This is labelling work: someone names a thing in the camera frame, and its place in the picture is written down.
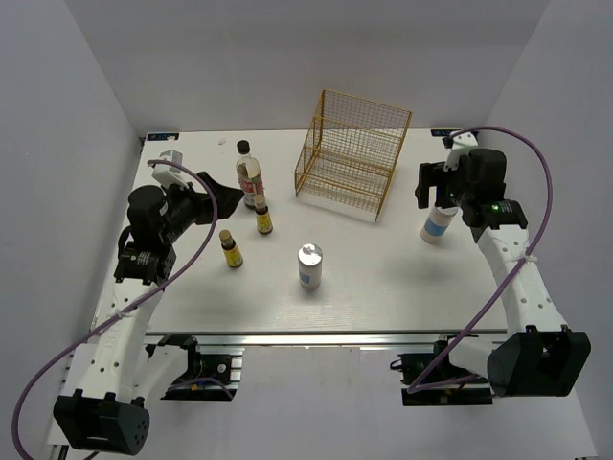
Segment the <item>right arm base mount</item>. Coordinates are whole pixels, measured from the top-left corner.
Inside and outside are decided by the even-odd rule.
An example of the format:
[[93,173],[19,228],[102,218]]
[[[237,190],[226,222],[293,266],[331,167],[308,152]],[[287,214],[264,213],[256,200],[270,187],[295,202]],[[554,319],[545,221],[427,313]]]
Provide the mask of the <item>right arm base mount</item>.
[[493,395],[484,378],[468,380],[471,375],[466,369],[452,365],[449,357],[441,363],[419,385],[432,383],[442,385],[409,391],[410,384],[430,364],[430,362],[448,345],[451,336],[440,336],[427,352],[412,351],[401,353],[393,360],[389,368],[400,373],[402,405],[405,407],[426,406],[479,406],[493,405]]

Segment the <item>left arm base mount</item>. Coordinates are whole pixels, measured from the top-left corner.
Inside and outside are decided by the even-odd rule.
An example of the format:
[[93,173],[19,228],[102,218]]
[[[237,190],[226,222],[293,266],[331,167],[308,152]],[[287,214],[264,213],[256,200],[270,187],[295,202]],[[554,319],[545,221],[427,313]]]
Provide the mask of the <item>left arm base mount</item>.
[[167,334],[144,347],[146,364],[155,357],[161,358],[171,347],[182,351],[179,374],[161,394],[161,401],[229,402],[234,398],[240,382],[242,351],[202,347],[193,335]]

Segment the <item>white shaker blue label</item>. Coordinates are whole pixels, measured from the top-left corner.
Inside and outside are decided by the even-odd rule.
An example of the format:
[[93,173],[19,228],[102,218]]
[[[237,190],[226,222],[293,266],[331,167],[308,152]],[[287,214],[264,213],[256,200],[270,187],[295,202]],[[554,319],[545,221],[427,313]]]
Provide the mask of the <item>white shaker blue label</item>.
[[298,275],[303,288],[320,286],[323,270],[323,251],[315,243],[306,243],[298,250]]
[[428,243],[438,243],[458,212],[457,207],[434,206],[420,230],[421,238]]

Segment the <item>small yellow-label bottle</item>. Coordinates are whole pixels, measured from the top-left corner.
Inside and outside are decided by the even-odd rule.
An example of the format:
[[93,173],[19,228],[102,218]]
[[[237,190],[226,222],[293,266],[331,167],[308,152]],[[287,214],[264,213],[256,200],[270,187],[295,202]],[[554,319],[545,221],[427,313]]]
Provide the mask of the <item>small yellow-label bottle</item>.
[[231,268],[242,266],[243,258],[231,232],[226,229],[221,230],[219,239],[227,265]]
[[256,195],[254,199],[257,228],[260,234],[268,235],[273,231],[273,223],[264,195]]

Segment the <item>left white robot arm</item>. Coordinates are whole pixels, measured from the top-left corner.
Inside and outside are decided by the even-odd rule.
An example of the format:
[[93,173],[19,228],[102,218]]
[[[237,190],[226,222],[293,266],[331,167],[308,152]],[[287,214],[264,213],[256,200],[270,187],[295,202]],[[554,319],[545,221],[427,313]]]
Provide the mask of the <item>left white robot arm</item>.
[[144,343],[160,303],[161,286],[173,274],[174,243],[192,225],[227,219],[243,197],[206,172],[209,190],[199,193],[180,178],[160,179],[128,196],[129,225],[118,240],[111,325],[102,331],[95,354],[70,396],[57,398],[53,415],[74,449],[136,455],[150,427],[149,409],[169,389],[201,377],[197,341],[187,334]]

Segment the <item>tall black-capped sauce bottle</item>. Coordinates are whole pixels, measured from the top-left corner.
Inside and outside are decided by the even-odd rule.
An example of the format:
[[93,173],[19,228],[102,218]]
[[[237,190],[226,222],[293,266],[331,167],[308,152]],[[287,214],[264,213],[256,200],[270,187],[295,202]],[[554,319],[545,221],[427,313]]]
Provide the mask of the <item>tall black-capped sauce bottle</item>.
[[243,191],[243,202],[251,210],[255,210],[255,198],[264,195],[264,187],[259,161],[252,156],[250,144],[247,140],[237,142],[238,161],[236,171],[238,184]]

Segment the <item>small yellow-label bottle front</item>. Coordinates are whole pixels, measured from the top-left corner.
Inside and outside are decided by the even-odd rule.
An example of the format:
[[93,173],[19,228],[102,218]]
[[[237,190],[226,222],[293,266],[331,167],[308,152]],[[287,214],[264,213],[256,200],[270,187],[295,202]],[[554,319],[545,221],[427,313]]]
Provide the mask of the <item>small yellow-label bottle front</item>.
[[219,239],[227,265],[231,268],[242,266],[243,258],[231,232],[226,229],[221,230]]

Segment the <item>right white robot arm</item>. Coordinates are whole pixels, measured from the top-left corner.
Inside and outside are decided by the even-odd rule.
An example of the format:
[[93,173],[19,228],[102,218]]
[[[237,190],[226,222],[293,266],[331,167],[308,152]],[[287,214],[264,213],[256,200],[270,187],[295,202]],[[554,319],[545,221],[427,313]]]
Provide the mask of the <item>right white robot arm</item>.
[[505,198],[507,159],[494,149],[472,149],[457,166],[422,163],[419,208],[436,190],[436,206],[457,207],[488,262],[502,303],[507,338],[496,345],[470,332],[459,333],[434,355],[429,370],[452,382],[468,371],[488,381],[498,397],[565,397],[590,352],[584,332],[572,330],[545,287],[529,249],[533,239],[520,204]]

